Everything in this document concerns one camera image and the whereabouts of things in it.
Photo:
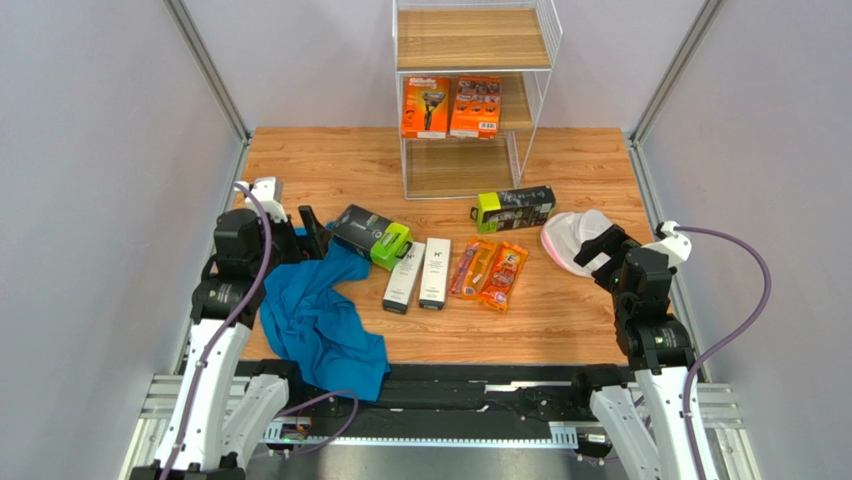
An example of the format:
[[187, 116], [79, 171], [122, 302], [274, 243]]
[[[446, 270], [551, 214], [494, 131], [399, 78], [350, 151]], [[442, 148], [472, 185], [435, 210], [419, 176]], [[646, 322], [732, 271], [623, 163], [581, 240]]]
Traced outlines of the black green razor box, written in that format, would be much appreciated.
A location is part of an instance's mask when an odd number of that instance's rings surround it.
[[480, 234], [543, 226], [553, 215], [556, 197], [550, 185], [482, 193], [470, 210]]
[[356, 204], [350, 204], [329, 230], [341, 246], [388, 271], [413, 245], [407, 226]]

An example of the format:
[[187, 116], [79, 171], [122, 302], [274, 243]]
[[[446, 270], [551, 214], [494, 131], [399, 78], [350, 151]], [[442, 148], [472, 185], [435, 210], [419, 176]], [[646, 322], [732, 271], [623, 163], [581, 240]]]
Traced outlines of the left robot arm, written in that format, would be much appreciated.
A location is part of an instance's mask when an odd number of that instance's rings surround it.
[[260, 304], [279, 265], [321, 260], [331, 240], [311, 207], [299, 207], [304, 233], [287, 214], [236, 209], [220, 215], [214, 253], [192, 295], [188, 354], [174, 411], [147, 465], [132, 479], [243, 479], [255, 445], [300, 383], [293, 361], [262, 362], [234, 408], [227, 403]]

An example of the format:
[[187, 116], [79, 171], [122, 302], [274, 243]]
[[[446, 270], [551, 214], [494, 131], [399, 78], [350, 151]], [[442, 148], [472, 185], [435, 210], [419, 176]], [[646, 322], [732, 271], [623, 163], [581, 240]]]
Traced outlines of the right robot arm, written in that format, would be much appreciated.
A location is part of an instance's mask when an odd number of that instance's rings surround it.
[[612, 298], [617, 344], [628, 360], [651, 419], [646, 425], [627, 382], [612, 366], [586, 368], [577, 382], [631, 479], [716, 479], [700, 414], [695, 351], [685, 326], [670, 313], [676, 268], [690, 240], [662, 226], [656, 242], [640, 245], [611, 225], [582, 243], [574, 261], [608, 256], [592, 274]]

